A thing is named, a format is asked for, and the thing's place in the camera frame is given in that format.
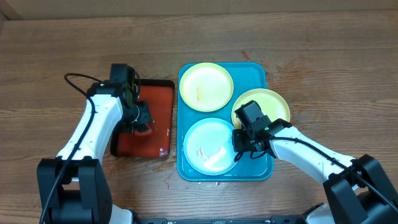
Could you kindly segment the light blue plate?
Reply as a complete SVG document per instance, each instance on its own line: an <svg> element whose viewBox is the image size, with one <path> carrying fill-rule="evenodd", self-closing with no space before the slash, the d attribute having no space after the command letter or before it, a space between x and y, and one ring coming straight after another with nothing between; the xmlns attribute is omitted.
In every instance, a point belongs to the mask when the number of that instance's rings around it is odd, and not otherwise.
<svg viewBox="0 0 398 224"><path fill-rule="evenodd" d="M234 126L219 118L196 122L186 133L183 153L188 163L201 174L216 176L236 165L232 133Z"/></svg>

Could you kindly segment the dark hourglass sponge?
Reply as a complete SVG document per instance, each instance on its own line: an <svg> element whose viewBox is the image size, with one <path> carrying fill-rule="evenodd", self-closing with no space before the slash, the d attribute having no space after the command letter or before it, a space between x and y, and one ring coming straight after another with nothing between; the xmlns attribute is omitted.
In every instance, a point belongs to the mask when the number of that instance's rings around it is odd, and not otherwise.
<svg viewBox="0 0 398 224"><path fill-rule="evenodd" d="M144 123L144 124L136 125L134 127L134 132L133 133L136 136L147 136L147 135L150 135L152 133L152 129L149 126L148 123Z"/></svg>

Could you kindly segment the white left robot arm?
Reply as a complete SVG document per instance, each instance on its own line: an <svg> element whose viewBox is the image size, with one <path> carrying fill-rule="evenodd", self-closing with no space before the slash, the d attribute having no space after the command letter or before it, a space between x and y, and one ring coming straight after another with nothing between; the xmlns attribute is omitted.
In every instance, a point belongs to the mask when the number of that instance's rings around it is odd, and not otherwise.
<svg viewBox="0 0 398 224"><path fill-rule="evenodd" d="M139 223L135 212L113 203L102 160L114 132L149 131L147 103L126 86L97 83L84 95L86 110L70 140L37 166L40 222Z"/></svg>

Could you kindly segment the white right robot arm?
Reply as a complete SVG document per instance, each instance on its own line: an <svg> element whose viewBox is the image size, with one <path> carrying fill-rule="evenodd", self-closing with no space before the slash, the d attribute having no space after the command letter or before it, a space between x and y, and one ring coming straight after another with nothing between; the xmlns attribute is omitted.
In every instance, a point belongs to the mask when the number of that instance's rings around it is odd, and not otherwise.
<svg viewBox="0 0 398 224"><path fill-rule="evenodd" d="M323 186L326 203L311 208L304 223L397 223L397 191L379 161L337 153L283 119L255 121L233 130L236 160L265 154L286 161Z"/></svg>

